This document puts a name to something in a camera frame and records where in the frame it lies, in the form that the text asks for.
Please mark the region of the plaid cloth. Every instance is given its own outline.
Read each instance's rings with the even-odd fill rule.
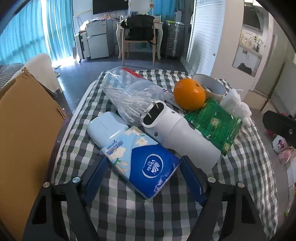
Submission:
[[[145,70],[140,75],[157,85],[172,91],[180,79],[188,74],[177,71]],[[52,182],[62,184],[73,177],[81,176],[99,153],[99,148],[87,134],[86,128],[91,120],[106,111],[116,112],[115,106],[102,91],[100,75],[89,93],[79,115],[74,121],[56,160],[56,170]],[[219,80],[227,91],[231,87]],[[235,185],[244,182],[255,201],[259,215],[268,237],[272,237],[277,227],[277,189],[274,172],[268,152],[261,141],[256,127],[242,128],[226,157],[212,169],[221,183]],[[98,231],[101,240],[186,240],[201,210],[186,186],[180,170],[172,176],[160,193],[153,199],[144,200],[126,184],[126,181],[112,170],[107,171],[95,200],[87,206],[87,211]],[[63,204],[65,224],[70,240],[75,240]],[[213,239],[219,237],[222,228],[221,212]]]
[[[6,83],[11,79],[11,77],[23,66],[24,64],[22,63],[8,65],[0,64],[0,89],[2,89],[3,86],[6,85]]]

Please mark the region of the pink plastic bag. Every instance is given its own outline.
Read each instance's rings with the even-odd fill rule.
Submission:
[[[282,166],[290,160],[293,151],[294,149],[290,148],[279,153],[278,157]]]

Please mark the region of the blue tissue package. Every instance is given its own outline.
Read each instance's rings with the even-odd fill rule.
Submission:
[[[144,198],[153,198],[174,174],[180,160],[137,127],[102,149],[118,172]]]

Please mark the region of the blue curtain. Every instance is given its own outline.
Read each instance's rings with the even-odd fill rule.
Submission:
[[[46,14],[51,59],[70,57],[74,47],[71,0],[46,0]]]
[[[154,0],[154,15],[161,19],[173,20],[175,11],[185,9],[185,0]]]
[[[41,2],[31,0],[12,18],[0,35],[0,63],[25,63],[39,53],[48,53]]]

